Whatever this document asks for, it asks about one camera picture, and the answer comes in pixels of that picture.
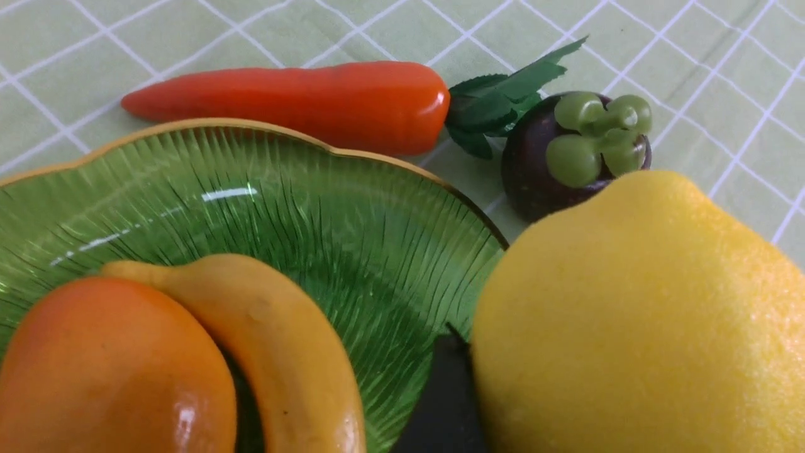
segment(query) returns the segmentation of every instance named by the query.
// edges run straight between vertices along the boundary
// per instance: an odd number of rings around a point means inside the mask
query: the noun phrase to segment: green checkered tablecloth
[[[238,66],[415,60],[448,84],[590,35],[546,89],[641,94],[655,168],[687,174],[805,268],[804,0],[0,0],[0,176],[146,126],[120,97]],[[523,228],[497,161],[445,139],[414,162]]]

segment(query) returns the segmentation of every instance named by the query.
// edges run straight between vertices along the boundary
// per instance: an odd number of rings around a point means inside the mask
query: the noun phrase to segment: lemon
[[[493,451],[805,451],[805,277],[675,172],[533,224],[472,333]]]

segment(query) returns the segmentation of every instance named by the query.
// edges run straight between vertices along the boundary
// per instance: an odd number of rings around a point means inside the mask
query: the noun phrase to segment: carrot
[[[338,148],[414,156],[433,149],[442,127],[467,152],[491,158],[486,136],[505,137],[540,86],[564,74],[559,58],[584,40],[511,75],[448,88],[433,69],[371,61],[318,69],[221,69],[174,77],[121,100],[150,121],[243,118],[302,132]]]
[[[450,93],[427,66],[374,61],[193,73],[128,94],[121,104],[151,121],[253,119],[339,148],[413,155],[436,145]]]

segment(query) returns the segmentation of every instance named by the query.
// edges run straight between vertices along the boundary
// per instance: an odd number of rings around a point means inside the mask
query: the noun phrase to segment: glass plate
[[[0,183],[0,357],[35,301],[117,259],[254,256],[316,300],[360,385],[370,452],[388,451],[427,379],[432,341],[467,335],[506,248],[473,204],[413,165],[233,119],[163,124]],[[241,390],[238,450],[261,451]]]

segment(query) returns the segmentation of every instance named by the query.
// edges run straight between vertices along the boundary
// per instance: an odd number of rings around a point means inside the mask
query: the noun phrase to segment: banana
[[[341,339],[281,272],[220,254],[175,267],[114,261],[101,275],[166,293],[232,355],[257,401],[267,453],[365,453],[361,396]]]

